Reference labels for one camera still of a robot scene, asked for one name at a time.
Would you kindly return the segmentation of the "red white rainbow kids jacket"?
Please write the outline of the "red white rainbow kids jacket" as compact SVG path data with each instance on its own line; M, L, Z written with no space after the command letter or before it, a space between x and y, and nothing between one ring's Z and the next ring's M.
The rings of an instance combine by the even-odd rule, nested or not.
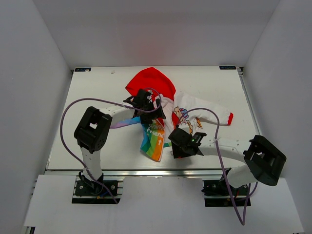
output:
M125 89L135 95L139 89L158 91L160 96L153 94L152 100L161 100L165 119L158 118L150 124L144 124L139 117L122 120L112 126L113 129L133 124L141 124L143 141L140 150L150 159L159 162L163 149L169 147L170 133L181 127L189 134L201 130L202 120L221 125L231 125L233 113L218 104L193 97L183 91L176 90L174 84L156 68L146 68L137 73Z

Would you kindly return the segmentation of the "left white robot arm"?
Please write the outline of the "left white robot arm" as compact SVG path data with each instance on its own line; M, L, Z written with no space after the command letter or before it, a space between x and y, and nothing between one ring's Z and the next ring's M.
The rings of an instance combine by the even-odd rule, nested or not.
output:
M132 119L141 123L152 123L152 120L165 119L161 107L161 96L153 88L139 89L136 95L114 104L111 107L97 109L90 106L86 109L77 128L74 138L82 153L82 180L87 181L86 189L94 195L103 189L103 173L100 166L100 151L104 146L109 130L128 125Z

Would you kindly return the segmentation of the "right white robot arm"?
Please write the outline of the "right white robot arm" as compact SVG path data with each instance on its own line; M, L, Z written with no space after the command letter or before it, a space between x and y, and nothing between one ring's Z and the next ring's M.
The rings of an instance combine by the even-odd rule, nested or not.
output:
M242 185L260 182L268 186L278 184L287 160L286 156L264 136L255 135L249 141L208 137L206 133L191 135L176 128L169 135L174 158L221 156L244 163L227 172L220 188L225 194L232 194Z

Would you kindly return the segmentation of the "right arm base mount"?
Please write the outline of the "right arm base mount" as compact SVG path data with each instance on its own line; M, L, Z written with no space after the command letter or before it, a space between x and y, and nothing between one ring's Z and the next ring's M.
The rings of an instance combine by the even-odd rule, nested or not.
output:
M233 207L223 174L217 177L206 176L202 181L201 192L204 196L205 207ZM247 198L248 184L238 188L230 186L230 189L237 207L244 207L245 201L247 201L247 207L251 206L250 198Z

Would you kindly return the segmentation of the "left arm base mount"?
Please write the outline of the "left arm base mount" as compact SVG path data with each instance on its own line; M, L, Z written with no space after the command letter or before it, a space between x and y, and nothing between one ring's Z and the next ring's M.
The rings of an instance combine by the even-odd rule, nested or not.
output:
M117 205L123 192L123 181L100 178L103 187L79 172L74 184L72 204Z

